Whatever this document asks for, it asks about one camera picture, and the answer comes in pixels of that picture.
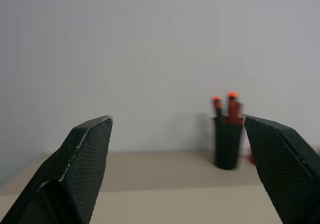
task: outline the textured rubber pad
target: textured rubber pad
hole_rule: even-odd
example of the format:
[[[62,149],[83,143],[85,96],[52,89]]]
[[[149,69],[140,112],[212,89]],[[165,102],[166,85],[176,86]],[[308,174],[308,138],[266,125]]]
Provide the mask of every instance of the textured rubber pad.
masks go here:
[[[246,117],[256,169],[284,224],[320,223],[320,157],[292,128]]]
[[[73,213],[72,223],[88,224],[105,174],[112,125],[112,117],[103,116],[74,127],[39,167],[1,224],[30,223],[28,218],[35,208],[35,224],[48,223],[52,217],[69,218]],[[64,204],[70,215],[61,211]]]

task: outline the gray wall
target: gray wall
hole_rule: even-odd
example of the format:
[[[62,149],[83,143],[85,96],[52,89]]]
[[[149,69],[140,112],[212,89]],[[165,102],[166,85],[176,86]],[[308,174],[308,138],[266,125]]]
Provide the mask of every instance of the gray wall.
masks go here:
[[[0,180],[104,114],[111,151],[207,148],[210,97],[230,90],[246,113],[319,146],[319,11],[319,0],[0,0]]]

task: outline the beige table surface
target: beige table surface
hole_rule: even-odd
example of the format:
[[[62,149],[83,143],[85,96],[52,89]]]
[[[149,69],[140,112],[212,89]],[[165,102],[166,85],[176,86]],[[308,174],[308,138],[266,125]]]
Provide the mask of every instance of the beige table surface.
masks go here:
[[[0,219],[46,159],[0,189]],[[208,152],[108,154],[91,224],[280,224],[255,166],[215,168]]]

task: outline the pen holder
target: pen holder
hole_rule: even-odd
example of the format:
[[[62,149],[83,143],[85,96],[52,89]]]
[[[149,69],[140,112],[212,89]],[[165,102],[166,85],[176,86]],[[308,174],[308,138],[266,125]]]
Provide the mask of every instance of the pen holder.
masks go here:
[[[213,163],[221,169],[235,169],[238,163],[243,125],[242,123],[224,123],[218,118],[214,118],[213,123],[215,127]]]

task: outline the orange cap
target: orange cap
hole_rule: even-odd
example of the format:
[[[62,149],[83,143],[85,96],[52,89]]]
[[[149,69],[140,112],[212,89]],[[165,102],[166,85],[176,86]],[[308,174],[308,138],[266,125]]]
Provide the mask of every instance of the orange cap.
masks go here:
[[[237,96],[238,96],[238,94],[236,92],[230,92],[229,93],[229,97],[235,98]]]

